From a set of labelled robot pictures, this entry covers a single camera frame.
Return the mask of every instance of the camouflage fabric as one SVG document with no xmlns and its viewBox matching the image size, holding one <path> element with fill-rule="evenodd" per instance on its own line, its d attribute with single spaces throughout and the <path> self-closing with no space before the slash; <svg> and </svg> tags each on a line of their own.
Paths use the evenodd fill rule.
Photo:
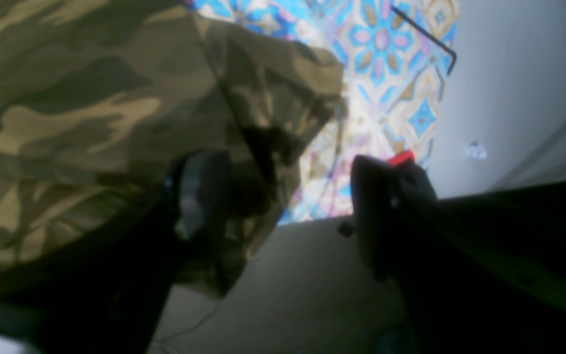
<svg viewBox="0 0 566 354">
<path fill-rule="evenodd" d="M 176 0 L 0 0 L 0 269 L 104 224 L 176 157 L 226 148 L 241 196 L 226 236 L 235 279 L 339 105 L 342 70 Z"/>
</svg>

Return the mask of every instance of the gray surface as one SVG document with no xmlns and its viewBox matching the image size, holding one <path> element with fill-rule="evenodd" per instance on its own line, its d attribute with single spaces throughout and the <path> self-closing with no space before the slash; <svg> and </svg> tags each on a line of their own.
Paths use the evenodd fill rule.
<svg viewBox="0 0 566 354">
<path fill-rule="evenodd" d="M 165 343 L 180 354 L 366 352 L 372 335 L 402 316 L 400 295 L 371 279 L 339 224 L 279 227 L 219 305 L 177 287 L 155 338 L 189 329 L 218 307 L 197 330 Z"/>
<path fill-rule="evenodd" d="M 429 170 L 438 195 L 566 179 L 566 0 L 460 4 Z M 472 141 L 487 160 L 466 157 Z"/>
</svg>

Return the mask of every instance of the camouflage jacket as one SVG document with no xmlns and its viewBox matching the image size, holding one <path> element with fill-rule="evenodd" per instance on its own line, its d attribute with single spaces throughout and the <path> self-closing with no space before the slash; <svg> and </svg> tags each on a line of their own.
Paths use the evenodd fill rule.
<svg viewBox="0 0 566 354">
<path fill-rule="evenodd" d="M 176 0 L 0 0 L 0 269 L 103 225 L 176 157 L 226 148 L 244 196 L 226 236 L 236 278 L 297 187 L 342 70 Z"/>
</svg>

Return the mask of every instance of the camouflage sleeve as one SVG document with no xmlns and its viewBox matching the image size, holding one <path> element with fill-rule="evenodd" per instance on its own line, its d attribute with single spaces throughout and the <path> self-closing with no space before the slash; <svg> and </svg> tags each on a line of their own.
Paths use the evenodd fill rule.
<svg viewBox="0 0 566 354">
<path fill-rule="evenodd" d="M 175 0 L 0 0 L 0 267 L 83 236 L 197 148 L 231 153 L 247 197 L 228 237 L 245 260 L 296 188 L 341 74 L 326 52 Z"/>
</svg>

